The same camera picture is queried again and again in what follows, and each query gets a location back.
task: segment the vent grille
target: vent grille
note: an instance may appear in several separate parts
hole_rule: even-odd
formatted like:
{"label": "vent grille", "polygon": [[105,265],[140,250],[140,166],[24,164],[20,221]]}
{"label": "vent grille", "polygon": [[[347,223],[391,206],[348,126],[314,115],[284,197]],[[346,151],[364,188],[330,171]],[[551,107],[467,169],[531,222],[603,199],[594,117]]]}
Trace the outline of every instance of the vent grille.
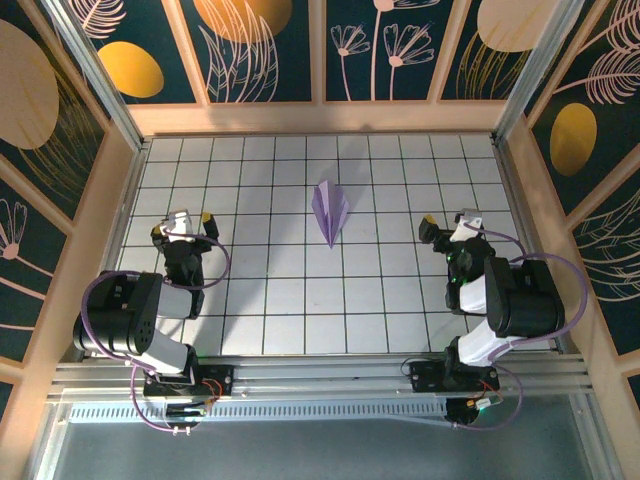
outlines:
{"label": "vent grille", "polygon": [[[142,407],[151,420],[161,421],[164,404],[154,403]],[[220,402],[215,405],[206,421],[248,420],[330,420],[380,418],[389,415],[434,417],[445,414],[442,399],[420,401],[323,401],[323,402]],[[74,405],[69,421],[73,423],[128,423],[138,422],[133,406],[113,403]]]}

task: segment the white tile floor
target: white tile floor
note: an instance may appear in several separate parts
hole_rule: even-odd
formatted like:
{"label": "white tile floor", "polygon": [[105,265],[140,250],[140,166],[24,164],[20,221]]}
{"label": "white tile floor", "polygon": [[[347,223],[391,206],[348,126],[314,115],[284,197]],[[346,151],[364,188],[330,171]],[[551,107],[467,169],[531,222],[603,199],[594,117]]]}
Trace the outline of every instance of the white tile floor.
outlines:
{"label": "white tile floor", "polygon": [[[333,249],[310,207],[326,179],[351,205]],[[417,227],[431,213],[455,228],[465,207],[517,236],[487,135],[155,139],[120,268],[162,272],[151,228],[170,210],[188,208],[198,225],[212,212],[233,257],[229,280],[205,292],[200,318],[159,325],[199,355],[441,351],[479,319],[447,311],[444,256],[416,243]],[[205,276],[223,261],[204,255]]]}

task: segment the purple origami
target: purple origami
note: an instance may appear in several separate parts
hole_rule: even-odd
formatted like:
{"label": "purple origami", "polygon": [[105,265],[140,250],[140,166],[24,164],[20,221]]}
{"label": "purple origami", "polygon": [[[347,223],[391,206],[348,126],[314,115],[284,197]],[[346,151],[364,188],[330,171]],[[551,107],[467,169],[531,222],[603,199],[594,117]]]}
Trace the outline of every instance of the purple origami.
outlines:
{"label": "purple origami", "polygon": [[329,247],[333,248],[338,233],[347,221],[347,213],[349,213],[349,202],[344,190],[341,186],[325,180],[313,188],[311,208],[316,214],[324,238]]}

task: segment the flower illustration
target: flower illustration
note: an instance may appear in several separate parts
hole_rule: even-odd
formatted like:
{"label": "flower illustration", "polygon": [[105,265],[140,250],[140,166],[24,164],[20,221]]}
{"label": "flower illustration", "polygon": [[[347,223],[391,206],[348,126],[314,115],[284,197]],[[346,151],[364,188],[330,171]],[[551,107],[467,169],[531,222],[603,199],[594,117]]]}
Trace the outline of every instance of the flower illustration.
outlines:
{"label": "flower illustration", "polygon": [[[0,198],[0,259],[4,260],[18,260],[24,263],[26,266],[33,268],[34,270],[52,277],[53,275],[46,270],[37,267],[31,262],[26,261],[20,257],[20,242],[24,235],[24,229],[27,224],[27,207],[20,202],[13,204],[13,211],[9,207],[9,202],[6,199]],[[18,285],[11,280],[0,277],[0,284],[5,285],[13,290],[29,295],[39,300],[44,300],[45,296],[40,292],[31,290],[30,288]],[[9,330],[33,330],[33,327],[25,327],[21,325],[10,325],[6,323],[0,323],[0,328]]]}
{"label": "flower illustration", "polygon": [[393,80],[396,68],[433,60],[434,50],[433,48],[427,48],[431,43],[430,26],[416,27],[407,25],[400,36],[398,36],[398,24],[384,28],[384,46],[387,49],[389,65],[391,65],[389,100],[393,100]]}
{"label": "flower illustration", "polygon": [[378,52],[378,32],[380,31],[380,18],[384,12],[392,10],[409,10],[411,8],[432,7],[440,3],[440,0],[373,0],[376,7],[376,23],[373,29],[373,54],[371,55],[371,100],[376,99],[376,54]]}
{"label": "flower illustration", "polygon": [[18,257],[20,240],[27,224],[27,207],[20,202],[13,205],[13,215],[9,202],[0,199],[0,256],[5,260]]}
{"label": "flower illustration", "polygon": [[431,7],[440,3],[440,0],[373,0],[373,4],[379,12],[390,12],[393,9],[408,10],[410,8]]}
{"label": "flower illustration", "polygon": [[349,92],[349,84],[347,83],[347,72],[344,67],[344,58],[349,55],[357,55],[371,50],[371,44],[366,42],[366,34],[362,30],[362,25],[354,27],[349,25],[342,28],[340,25],[331,27],[331,38],[333,44],[340,55],[340,64],[342,65],[342,81],[344,82],[344,91],[347,94],[347,100],[351,101],[351,93]]}

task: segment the yellow circle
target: yellow circle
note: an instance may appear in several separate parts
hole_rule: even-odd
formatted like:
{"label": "yellow circle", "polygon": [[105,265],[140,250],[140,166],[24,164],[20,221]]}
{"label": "yellow circle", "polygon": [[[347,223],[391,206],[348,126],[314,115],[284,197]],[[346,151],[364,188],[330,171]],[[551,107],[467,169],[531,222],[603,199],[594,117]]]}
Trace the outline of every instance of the yellow circle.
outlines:
{"label": "yellow circle", "polygon": [[133,43],[108,43],[98,50],[98,56],[114,85],[122,93],[148,98],[158,94],[164,86],[164,76],[158,62]]}
{"label": "yellow circle", "polygon": [[194,0],[193,3],[211,30],[227,40],[239,43],[261,40],[259,31],[251,35],[255,27],[251,26],[252,15],[247,12],[247,8],[255,15],[258,28],[259,17],[264,18],[273,36],[284,30],[293,11],[291,0]]}
{"label": "yellow circle", "polygon": [[538,43],[557,0],[482,0],[478,35],[499,52],[524,52]]}
{"label": "yellow circle", "polygon": [[45,144],[58,121],[58,84],[29,35],[0,20],[0,138],[22,149]]}
{"label": "yellow circle", "polygon": [[598,135],[598,123],[589,107],[570,103],[551,129],[551,163],[565,177],[578,173],[587,163]]}

